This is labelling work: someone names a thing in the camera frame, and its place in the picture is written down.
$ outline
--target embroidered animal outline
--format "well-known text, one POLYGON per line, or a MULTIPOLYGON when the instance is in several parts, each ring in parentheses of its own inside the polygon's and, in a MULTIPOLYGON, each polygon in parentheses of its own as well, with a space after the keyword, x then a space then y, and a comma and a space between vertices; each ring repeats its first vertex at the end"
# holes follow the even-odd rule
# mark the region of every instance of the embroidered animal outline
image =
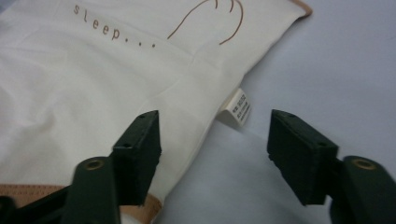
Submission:
MULTIPOLYGON (((209 1, 210 1, 210 0, 204 0, 203 2, 199 3, 196 7, 194 7, 192 10, 190 10, 190 11, 187 13, 187 15, 183 18, 183 20, 180 22, 180 24, 177 26, 177 28, 168 36, 168 39, 170 39, 170 38, 177 32, 177 30, 181 27, 181 25, 184 23, 184 21, 190 16, 190 14, 191 14, 195 9, 197 9, 198 7, 202 6, 204 3, 207 3, 207 2, 209 2, 209 1)), ((233 12, 233 8, 234 8, 235 2, 236 2, 236 4, 239 6, 239 9, 240 9, 240 12, 241 12, 241 16, 240 16, 239 23, 238 23, 238 25, 236 26, 235 31, 234 31, 229 37, 227 37, 226 39, 224 39, 223 41, 221 41, 221 42, 219 43, 219 45, 222 45, 222 44, 228 42, 229 40, 231 40, 231 39, 236 35, 236 33, 238 33, 239 28, 241 27, 242 21, 243 21, 243 19, 244 19, 244 8, 243 8, 243 6, 242 6, 242 3, 241 3, 239 0, 230 0, 230 1, 231 1, 230 13, 233 12)), ((219 0, 215 0, 215 9, 217 9, 218 6, 219 6, 219 0)))

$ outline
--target fabric tag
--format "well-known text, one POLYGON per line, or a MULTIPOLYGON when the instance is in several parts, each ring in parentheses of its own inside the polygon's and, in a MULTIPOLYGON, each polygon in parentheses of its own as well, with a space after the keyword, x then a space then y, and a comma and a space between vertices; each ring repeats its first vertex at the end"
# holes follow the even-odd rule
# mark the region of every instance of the fabric tag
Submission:
POLYGON ((239 88, 221 108, 218 120, 229 125, 233 120, 236 121, 239 126, 243 126, 248 118, 249 112, 250 102, 248 97, 245 92, 239 88))

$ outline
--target white cloth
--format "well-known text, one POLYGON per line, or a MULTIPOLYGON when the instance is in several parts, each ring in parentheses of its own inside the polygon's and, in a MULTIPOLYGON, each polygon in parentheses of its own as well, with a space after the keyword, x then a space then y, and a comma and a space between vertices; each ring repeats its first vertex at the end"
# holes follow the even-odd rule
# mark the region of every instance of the white cloth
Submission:
POLYGON ((225 99, 304 14, 287 0, 17 1, 0 14, 0 182, 67 185, 159 110, 150 193, 163 201, 225 99))

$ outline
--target brown embroidered line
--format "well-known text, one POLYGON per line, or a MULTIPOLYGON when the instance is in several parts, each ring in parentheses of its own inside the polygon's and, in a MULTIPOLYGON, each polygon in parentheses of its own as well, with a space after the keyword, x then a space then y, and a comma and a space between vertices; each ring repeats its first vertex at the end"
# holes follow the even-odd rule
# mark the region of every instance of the brown embroidered line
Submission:
POLYGON ((232 12, 233 11, 233 0, 231 0, 231 9, 230 9, 230 12, 232 12))
MULTIPOLYGON (((180 26, 184 23, 184 21, 190 16, 190 14, 191 14, 195 9, 197 9, 198 7, 200 7, 203 3, 207 2, 207 1, 209 1, 209 0, 205 0, 205 1, 201 2, 201 3, 198 4, 196 7, 194 7, 192 10, 190 10, 189 13, 187 13, 187 15, 183 18, 183 20, 181 21, 181 23, 177 26, 177 28, 172 32, 172 34, 170 34, 170 35, 168 36, 168 39, 169 39, 170 37, 172 37, 172 35, 175 34, 175 32, 178 30, 178 28, 180 28, 180 26)), ((219 2, 218 2, 218 1, 219 1, 219 0, 215 0, 215 1, 216 1, 216 8, 218 8, 218 5, 219 5, 219 2)), ((234 2, 234 1, 236 1, 236 2, 238 3, 238 5, 239 5, 239 7, 240 7, 240 9, 241 9, 241 19, 239 20, 239 24, 238 24, 238 26, 236 27, 236 30, 233 32, 233 34, 232 34, 230 37, 228 37, 227 39, 221 41, 221 42, 219 43, 219 45, 222 45, 222 44, 228 42, 229 40, 231 40, 231 39, 236 35, 236 33, 238 33, 239 28, 240 28, 241 25, 242 25, 242 21, 243 21, 243 19, 244 19, 244 8, 242 7, 242 3, 241 3, 239 0, 231 0, 231 9, 230 9, 230 13, 233 11, 233 2, 234 2)))
POLYGON ((241 8, 241 19, 239 20, 239 24, 238 24, 238 27, 236 27, 235 32, 233 32, 233 34, 230 37, 228 37, 227 39, 225 39, 224 41, 219 43, 220 45, 222 45, 225 42, 231 40, 236 35, 236 33, 238 33, 238 30, 239 30, 239 28, 242 25, 242 20, 244 19, 244 8, 242 7, 242 3, 239 0, 232 0, 232 1, 236 1, 238 3, 239 7, 241 8))

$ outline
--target white label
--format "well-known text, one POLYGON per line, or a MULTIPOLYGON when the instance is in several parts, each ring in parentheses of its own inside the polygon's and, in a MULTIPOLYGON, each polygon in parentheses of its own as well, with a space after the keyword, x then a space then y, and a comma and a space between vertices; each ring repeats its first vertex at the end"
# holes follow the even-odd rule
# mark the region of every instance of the white label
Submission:
POLYGON ((220 113, 225 112, 230 114, 242 126, 245 124, 249 111, 250 102, 248 101, 248 97, 241 89, 238 89, 229 102, 221 109, 220 113))

